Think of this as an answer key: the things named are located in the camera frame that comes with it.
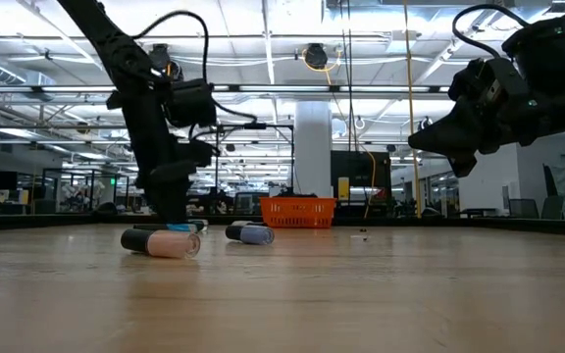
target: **yellow cable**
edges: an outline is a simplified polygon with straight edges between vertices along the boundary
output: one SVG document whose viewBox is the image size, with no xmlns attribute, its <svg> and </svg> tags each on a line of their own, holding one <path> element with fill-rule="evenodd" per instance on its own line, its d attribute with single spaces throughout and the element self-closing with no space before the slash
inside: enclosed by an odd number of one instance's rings
<svg viewBox="0 0 565 353">
<path fill-rule="evenodd" d="M 409 46 L 409 13 L 407 10 L 407 0 L 402 0 L 404 7 L 404 29 L 405 29 L 405 43 L 407 44 L 407 80 L 409 83 L 409 130 L 414 133 L 413 128 L 413 75 L 411 74 L 411 48 Z M 418 218 L 422 216 L 422 200 L 420 199 L 420 182 L 418 181 L 418 152 L 415 148 L 413 151 L 413 174 L 416 188 L 416 213 Z"/>
<path fill-rule="evenodd" d="M 370 186 L 370 198 L 368 199 L 368 204 L 365 207 L 365 215 L 363 216 L 363 219 L 365 220 L 368 218 L 368 212 L 370 211 L 370 203 L 372 202 L 372 192 L 374 192 L 374 181 L 377 176 L 377 160 L 374 158 L 374 155 L 370 153 L 370 151 L 368 151 L 365 147 L 363 147 L 363 145 L 360 144 L 359 146 L 363 148 L 363 150 L 370 156 L 370 158 L 372 158 L 372 184 Z"/>
</svg>

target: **black bottle cap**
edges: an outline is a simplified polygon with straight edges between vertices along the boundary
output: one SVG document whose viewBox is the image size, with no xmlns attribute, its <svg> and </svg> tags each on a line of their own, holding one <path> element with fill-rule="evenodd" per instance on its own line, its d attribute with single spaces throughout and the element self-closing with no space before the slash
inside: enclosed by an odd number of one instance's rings
<svg viewBox="0 0 565 353">
<path fill-rule="evenodd" d="M 243 226 L 228 226 L 226 228 L 226 238 L 230 240 L 241 240 L 241 230 Z"/>
<path fill-rule="evenodd" d="M 200 221 L 200 220 L 191 220 L 189 221 L 189 223 L 191 223 L 192 225 L 195 225 L 197 227 L 197 231 L 201 231 L 202 229 L 204 229 L 204 222 Z"/>
<path fill-rule="evenodd" d="M 128 229 L 122 234 L 124 249 L 147 253 L 147 240 L 155 230 Z"/>
</svg>

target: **desk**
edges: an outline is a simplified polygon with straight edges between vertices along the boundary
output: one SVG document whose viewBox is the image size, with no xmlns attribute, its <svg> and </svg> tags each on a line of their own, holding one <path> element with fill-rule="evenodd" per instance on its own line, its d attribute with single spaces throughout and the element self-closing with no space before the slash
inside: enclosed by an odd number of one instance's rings
<svg viewBox="0 0 565 353">
<path fill-rule="evenodd" d="M 472 209 L 465 209 L 459 212 L 459 215 L 466 215 L 466 218 L 472 218 L 473 216 L 476 217 L 484 217 L 484 216 L 496 216 L 498 210 L 492 208 L 472 208 Z"/>
</svg>

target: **orange basket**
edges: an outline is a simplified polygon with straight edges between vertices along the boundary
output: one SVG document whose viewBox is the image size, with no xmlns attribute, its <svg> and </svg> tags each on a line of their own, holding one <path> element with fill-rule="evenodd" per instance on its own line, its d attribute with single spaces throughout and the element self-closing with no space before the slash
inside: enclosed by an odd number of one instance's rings
<svg viewBox="0 0 565 353">
<path fill-rule="evenodd" d="M 263 222 L 269 227 L 330 228 L 334 198 L 261 197 Z"/>
</svg>

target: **white column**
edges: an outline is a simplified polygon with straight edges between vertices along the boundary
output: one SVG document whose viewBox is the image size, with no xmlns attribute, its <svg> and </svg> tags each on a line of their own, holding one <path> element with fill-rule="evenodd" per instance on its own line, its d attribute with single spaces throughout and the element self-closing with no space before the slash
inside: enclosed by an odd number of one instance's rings
<svg viewBox="0 0 565 353">
<path fill-rule="evenodd" d="M 331 106 L 329 102 L 295 105 L 295 192 L 333 197 L 331 188 Z"/>
</svg>

